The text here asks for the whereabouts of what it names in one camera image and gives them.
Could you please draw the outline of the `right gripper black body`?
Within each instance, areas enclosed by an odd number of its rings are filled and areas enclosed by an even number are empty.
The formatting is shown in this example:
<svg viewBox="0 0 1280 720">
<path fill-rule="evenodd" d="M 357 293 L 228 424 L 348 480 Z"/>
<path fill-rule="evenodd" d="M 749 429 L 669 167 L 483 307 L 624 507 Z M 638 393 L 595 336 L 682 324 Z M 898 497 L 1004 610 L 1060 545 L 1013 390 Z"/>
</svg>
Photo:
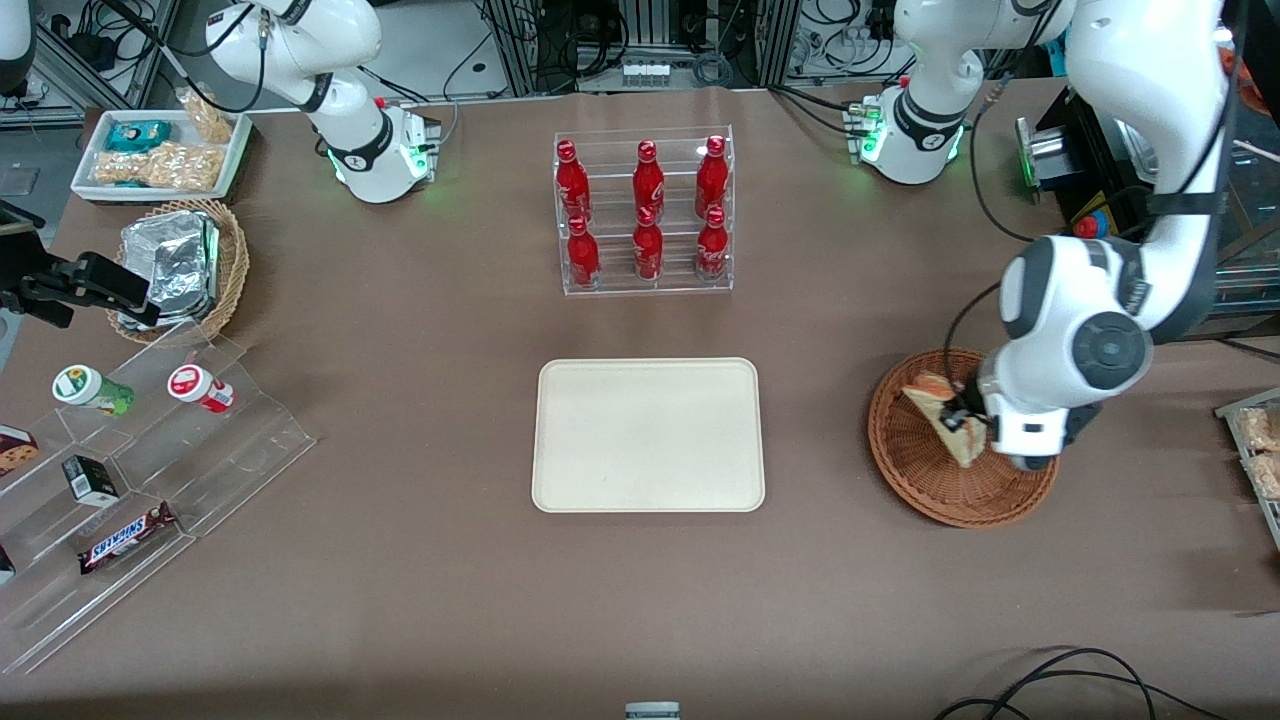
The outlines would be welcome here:
<svg viewBox="0 0 1280 720">
<path fill-rule="evenodd" d="M 61 259 L 50 254 L 33 225 L 1 228 L 3 301 L 56 299 L 61 282 L 55 277 Z"/>
</svg>

